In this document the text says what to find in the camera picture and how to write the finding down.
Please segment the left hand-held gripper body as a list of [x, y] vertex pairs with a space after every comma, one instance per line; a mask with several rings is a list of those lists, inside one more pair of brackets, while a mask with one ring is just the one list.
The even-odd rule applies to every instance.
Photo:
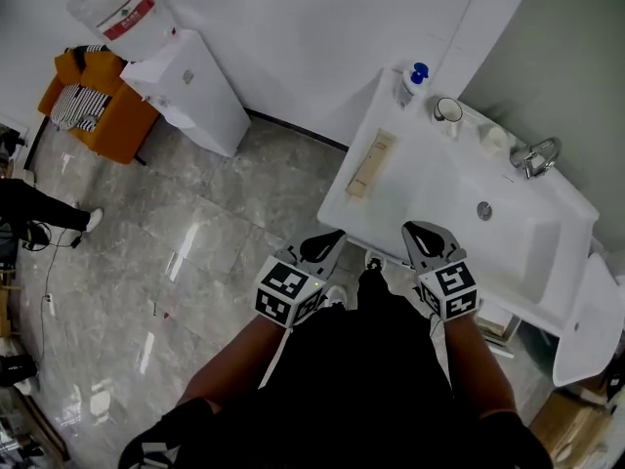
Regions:
[[300, 245], [289, 244], [268, 257], [254, 282], [255, 312], [283, 328], [332, 305], [328, 296], [343, 242], [324, 261], [304, 261]]

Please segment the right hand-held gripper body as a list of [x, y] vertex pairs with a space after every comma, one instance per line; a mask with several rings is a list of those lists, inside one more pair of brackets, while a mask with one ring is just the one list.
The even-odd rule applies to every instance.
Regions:
[[468, 269], [467, 253], [456, 242], [436, 256], [427, 256], [415, 241], [407, 242], [416, 291], [443, 321], [472, 315], [478, 308], [478, 287]]

